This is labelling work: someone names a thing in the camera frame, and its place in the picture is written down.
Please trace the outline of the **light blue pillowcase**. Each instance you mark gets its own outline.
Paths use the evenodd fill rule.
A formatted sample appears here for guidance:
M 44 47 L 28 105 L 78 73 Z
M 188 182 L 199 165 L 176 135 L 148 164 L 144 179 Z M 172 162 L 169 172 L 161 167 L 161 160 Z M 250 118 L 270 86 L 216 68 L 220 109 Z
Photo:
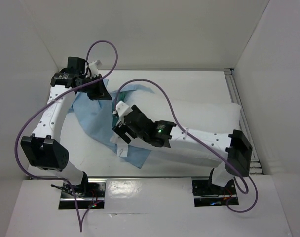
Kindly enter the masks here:
M 133 84 L 125 86 L 119 93 L 118 100 L 124 102 L 132 95 L 133 91 L 146 91 L 154 93 L 148 87 Z M 90 100 L 86 93 L 78 92 L 69 111 L 74 112 L 83 131 L 94 140 L 102 143 L 111 151 L 117 154 L 117 144 L 110 140 L 114 135 L 113 127 L 117 124 L 118 118 L 113 114 L 115 108 L 114 99 L 117 90 L 109 92 L 111 100 Z M 126 162 L 141 169 L 150 150 L 125 145 L 127 157 L 121 156 Z

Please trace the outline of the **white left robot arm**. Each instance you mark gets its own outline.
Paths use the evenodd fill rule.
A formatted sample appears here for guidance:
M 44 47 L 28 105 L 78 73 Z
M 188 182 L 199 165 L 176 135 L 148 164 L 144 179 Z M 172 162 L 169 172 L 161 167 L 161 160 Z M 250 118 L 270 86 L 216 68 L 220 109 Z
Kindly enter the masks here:
M 69 57 L 67 67 L 51 78 L 51 88 L 46 108 L 30 136 L 21 139 L 21 147 L 30 166 L 47 170 L 65 180 L 61 190 L 78 197 L 86 196 L 92 189 L 87 174 L 69 161 L 68 150 L 60 143 L 61 130 L 69 108 L 76 95 L 85 93 L 90 100 L 111 100 L 100 80 L 99 60 L 87 62 Z

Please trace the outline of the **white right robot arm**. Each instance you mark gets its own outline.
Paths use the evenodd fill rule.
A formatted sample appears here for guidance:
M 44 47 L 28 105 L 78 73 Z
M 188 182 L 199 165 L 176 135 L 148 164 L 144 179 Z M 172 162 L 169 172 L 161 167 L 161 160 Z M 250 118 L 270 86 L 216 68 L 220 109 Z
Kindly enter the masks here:
M 253 148 L 240 130 L 223 134 L 179 128 L 174 122 L 152 121 L 136 105 L 122 101 L 117 103 L 114 114 L 119 118 L 113 127 L 118 142 L 217 161 L 219 165 L 212 169 L 207 182 L 208 190 L 214 194 L 234 177 L 249 176 Z

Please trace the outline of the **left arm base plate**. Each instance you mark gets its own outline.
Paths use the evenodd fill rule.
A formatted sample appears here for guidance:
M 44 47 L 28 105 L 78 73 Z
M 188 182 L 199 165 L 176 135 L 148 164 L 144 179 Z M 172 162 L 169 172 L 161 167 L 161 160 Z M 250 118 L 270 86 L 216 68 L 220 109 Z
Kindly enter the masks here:
M 60 191 L 59 210 L 75 209 L 74 196 L 67 184 L 57 187 Z M 105 207 L 105 191 L 106 180 L 89 180 L 88 189 L 84 193 L 79 193 L 75 189 L 76 200 L 79 209 L 104 209 Z

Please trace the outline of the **white pillow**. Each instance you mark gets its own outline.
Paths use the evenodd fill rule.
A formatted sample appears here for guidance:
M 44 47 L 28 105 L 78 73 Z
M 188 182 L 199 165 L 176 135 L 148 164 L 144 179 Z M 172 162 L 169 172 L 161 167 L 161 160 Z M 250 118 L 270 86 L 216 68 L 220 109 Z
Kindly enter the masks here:
M 173 117 L 165 98 L 151 92 L 136 90 L 122 91 L 119 101 L 132 106 L 137 105 L 143 113 L 153 120 L 173 121 Z M 182 100 L 172 100 L 176 117 L 184 128 L 219 134 L 230 134 L 239 129 L 241 106 L 236 103 L 210 104 L 190 103 Z M 180 155 L 181 161 L 198 165 L 217 165 L 221 159 L 200 145 L 200 150 L 189 148 L 156 148 L 140 139 L 134 139 L 130 144 L 120 138 L 112 137 L 112 143 L 117 144 L 118 154 L 130 164 L 140 168 L 150 153 L 159 151 L 168 157 Z

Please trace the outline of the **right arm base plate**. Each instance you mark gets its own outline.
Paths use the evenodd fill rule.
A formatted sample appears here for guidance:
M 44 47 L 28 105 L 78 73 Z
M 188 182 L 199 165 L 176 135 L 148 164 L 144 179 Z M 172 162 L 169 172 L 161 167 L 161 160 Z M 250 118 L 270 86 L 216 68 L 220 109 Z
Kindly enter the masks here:
M 233 180 L 223 187 L 209 184 L 206 179 L 192 180 L 192 193 L 195 207 L 239 205 L 237 191 Z

